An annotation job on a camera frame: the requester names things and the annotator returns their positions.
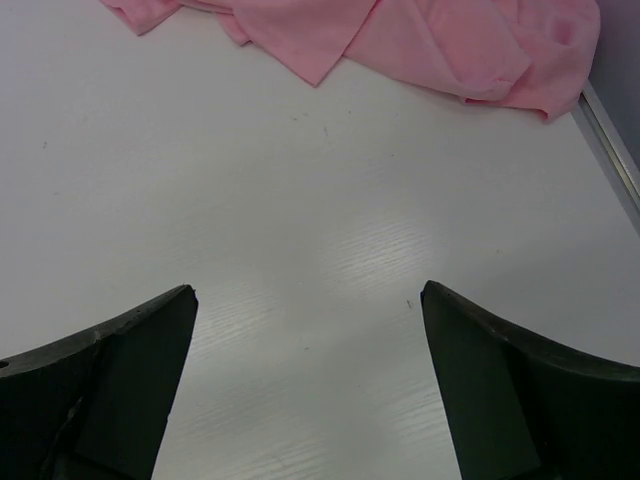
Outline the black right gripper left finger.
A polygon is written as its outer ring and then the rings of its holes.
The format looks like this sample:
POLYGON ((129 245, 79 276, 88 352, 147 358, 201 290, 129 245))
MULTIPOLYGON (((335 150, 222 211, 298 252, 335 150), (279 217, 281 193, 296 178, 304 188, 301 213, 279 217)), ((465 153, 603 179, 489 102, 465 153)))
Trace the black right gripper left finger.
POLYGON ((181 285, 3 359, 2 478, 151 478, 197 310, 181 285))

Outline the pink t shirt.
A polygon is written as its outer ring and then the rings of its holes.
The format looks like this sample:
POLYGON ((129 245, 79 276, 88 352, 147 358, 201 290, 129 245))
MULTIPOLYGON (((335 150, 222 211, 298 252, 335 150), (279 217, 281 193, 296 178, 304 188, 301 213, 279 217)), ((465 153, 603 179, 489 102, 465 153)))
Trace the pink t shirt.
POLYGON ((577 103, 600 35, 593 1, 198 1, 238 45, 310 85, 342 59, 392 79, 538 113, 577 103))

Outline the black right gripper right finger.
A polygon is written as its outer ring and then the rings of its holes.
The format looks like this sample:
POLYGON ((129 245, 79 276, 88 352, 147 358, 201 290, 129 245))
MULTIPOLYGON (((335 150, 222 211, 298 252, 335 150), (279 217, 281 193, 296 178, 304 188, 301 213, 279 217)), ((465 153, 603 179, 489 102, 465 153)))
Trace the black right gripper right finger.
POLYGON ((462 478, 638 478, 638 368, 541 336, 435 281, 421 304, 462 478))

